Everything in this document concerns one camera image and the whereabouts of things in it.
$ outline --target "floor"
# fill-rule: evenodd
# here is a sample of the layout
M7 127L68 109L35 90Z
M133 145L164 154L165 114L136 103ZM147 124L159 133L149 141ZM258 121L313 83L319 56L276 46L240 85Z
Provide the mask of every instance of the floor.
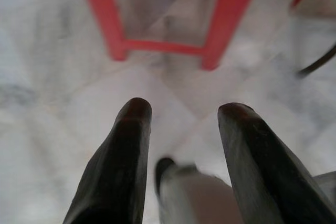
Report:
M336 38L336 22L253 0L220 67L133 52L110 60L86 0L0 0L0 223L61 223L83 169L132 97L153 108L143 223L158 223L153 166L195 162L230 183L216 112L252 106L312 175L336 170L336 60L295 71Z

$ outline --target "marble floor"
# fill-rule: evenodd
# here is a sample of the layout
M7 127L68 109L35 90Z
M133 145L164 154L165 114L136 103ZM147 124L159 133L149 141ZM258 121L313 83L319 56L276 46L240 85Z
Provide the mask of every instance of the marble floor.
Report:
M166 154L230 184L216 111L253 107L312 175L336 170L336 60L295 72L336 38L336 20L252 0L214 71L195 57L110 60L86 0L0 0L0 223L61 223L83 169L132 97L153 108L143 223L158 222L153 166Z

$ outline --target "black shoe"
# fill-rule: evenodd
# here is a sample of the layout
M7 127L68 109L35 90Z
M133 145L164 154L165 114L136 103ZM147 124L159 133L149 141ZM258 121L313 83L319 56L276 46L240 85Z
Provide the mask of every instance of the black shoe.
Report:
M155 167L155 190L158 196L160 196L160 183L161 183L161 178L166 170L168 168L176 166L175 162L169 158L169 157L164 157L161 158Z

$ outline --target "stool leg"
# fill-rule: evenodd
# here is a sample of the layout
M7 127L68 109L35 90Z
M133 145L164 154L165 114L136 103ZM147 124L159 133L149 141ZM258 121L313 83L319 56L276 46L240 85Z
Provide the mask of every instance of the stool leg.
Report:
M114 60L126 60L121 23L115 0L89 0L108 51Z
M234 35L250 0L217 0L215 13L204 46L202 68L213 70Z

